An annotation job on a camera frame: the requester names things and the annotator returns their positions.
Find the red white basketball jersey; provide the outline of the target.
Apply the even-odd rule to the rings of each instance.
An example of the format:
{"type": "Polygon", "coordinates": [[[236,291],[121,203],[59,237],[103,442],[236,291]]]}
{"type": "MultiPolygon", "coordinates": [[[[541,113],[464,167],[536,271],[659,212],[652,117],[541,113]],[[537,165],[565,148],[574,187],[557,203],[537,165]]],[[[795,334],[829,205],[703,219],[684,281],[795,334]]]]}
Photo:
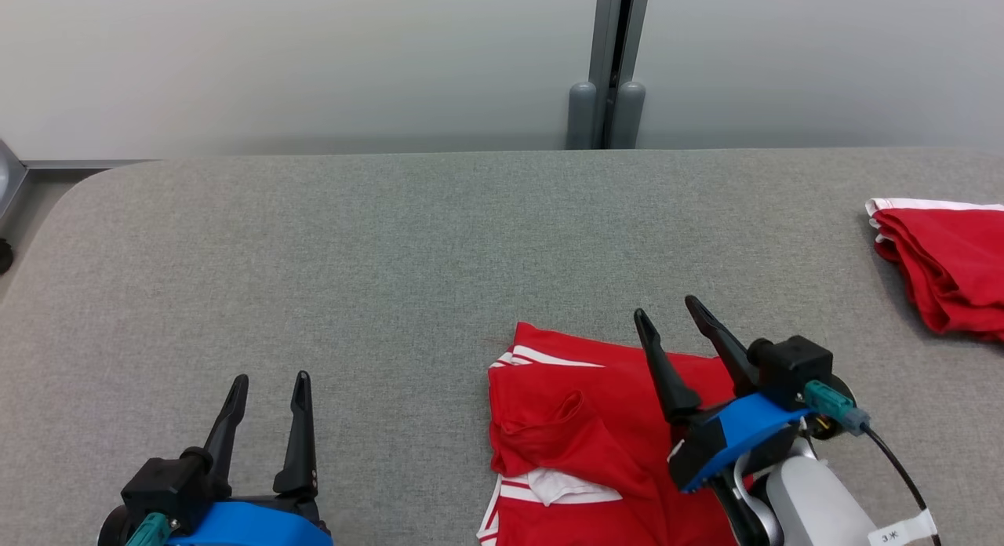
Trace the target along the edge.
{"type": "Polygon", "coordinates": [[[519,323],[488,381],[480,546],[737,546],[712,491],[671,481],[678,439],[643,350],[519,323]]]}

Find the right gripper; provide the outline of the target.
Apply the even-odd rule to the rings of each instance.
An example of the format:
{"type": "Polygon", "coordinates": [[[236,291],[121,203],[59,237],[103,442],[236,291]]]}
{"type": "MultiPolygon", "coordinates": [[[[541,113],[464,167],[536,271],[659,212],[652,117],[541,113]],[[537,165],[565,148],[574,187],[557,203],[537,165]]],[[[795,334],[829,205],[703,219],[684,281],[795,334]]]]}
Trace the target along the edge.
{"type": "Polygon", "coordinates": [[[744,397],[758,391],[758,371],[747,348],[696,296],[685,296],[685,306],[700,334],[712,342],[733,382],[734,395],[740,398],[700,413],[700,396],[668,359],[648,314],[642,308],[634,311],[664,420],[689,422],[668,457],[671,479],[683,493],[710,489],[738,546],[782,546],[777,516],[766,500],[750,492],[747,479],[759,482],[760,474],[788,457],[800,432],[800,410],[782,408],[767,397],[744,397]]]}

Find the red shorts white side panel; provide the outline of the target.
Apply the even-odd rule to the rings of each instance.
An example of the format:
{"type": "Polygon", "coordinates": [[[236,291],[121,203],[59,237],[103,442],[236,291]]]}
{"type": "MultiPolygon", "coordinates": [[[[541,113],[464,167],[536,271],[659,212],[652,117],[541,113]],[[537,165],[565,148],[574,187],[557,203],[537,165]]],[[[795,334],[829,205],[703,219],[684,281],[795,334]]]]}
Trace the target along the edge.
{"type": "Polygon", "coordinates": [[[1004,204],[874,197],[865,211],[929,330],[1004,343],[1004,204]]]}

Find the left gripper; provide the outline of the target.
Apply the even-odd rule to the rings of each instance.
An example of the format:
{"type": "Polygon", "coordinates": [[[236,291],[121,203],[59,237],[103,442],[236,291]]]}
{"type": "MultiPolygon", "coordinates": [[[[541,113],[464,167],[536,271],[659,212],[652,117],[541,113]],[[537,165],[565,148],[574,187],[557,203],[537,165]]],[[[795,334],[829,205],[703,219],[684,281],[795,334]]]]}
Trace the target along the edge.
{"type": "Polygon", "coordinates": [[[216,415],[205,450],[212,457],[208,477],[213,502],[245,502],[276,511],[295,514],[313,525],[323,525],[316,503],[317,459],[315,446],[315,411],[311,375],[299,371],[291,396],[292,421],[282,470],[273,482],[272,495],[233,496],[229,472],[235,432],[243,420],[249,390],[249,378],[234,378],[224,403],[216,415]]]}

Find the grey metal floor rail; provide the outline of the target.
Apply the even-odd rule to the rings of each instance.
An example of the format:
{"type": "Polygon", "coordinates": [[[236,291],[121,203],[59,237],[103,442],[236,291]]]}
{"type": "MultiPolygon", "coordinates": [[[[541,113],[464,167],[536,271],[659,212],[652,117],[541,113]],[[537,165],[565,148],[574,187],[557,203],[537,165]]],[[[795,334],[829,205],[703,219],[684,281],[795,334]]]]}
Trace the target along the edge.
{"type": "Polygon", "coordinates": [[[35,172],[101,172],[128,165],[151,162],[151,159],[100,159],[100,160],[22,160],[21,164],[35,172]]]}

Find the grey metal corner post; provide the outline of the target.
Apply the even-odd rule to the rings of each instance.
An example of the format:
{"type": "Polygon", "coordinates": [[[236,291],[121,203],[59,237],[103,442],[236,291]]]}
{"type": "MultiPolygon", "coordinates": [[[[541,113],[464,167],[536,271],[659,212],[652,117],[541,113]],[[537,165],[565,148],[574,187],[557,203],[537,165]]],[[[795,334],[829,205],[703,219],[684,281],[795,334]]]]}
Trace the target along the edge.
{"type": "Polygon", "coordinates": [[[29,169],[11,149],[0,139],[0,224],[3,224],[15,202],[29,169]]]}

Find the grey double partition post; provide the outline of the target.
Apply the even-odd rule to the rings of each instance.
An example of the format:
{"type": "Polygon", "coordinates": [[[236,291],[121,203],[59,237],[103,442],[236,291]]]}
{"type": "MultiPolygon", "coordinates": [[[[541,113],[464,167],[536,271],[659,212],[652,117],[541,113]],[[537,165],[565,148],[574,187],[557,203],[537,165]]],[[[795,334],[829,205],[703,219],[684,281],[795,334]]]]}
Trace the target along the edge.
{"type": "Polygon", "coordinates": [[[566,149],[634,149],[646,88],[635,81],[649,0],[598,0],[587,81],[568,92],[566,149]]]}

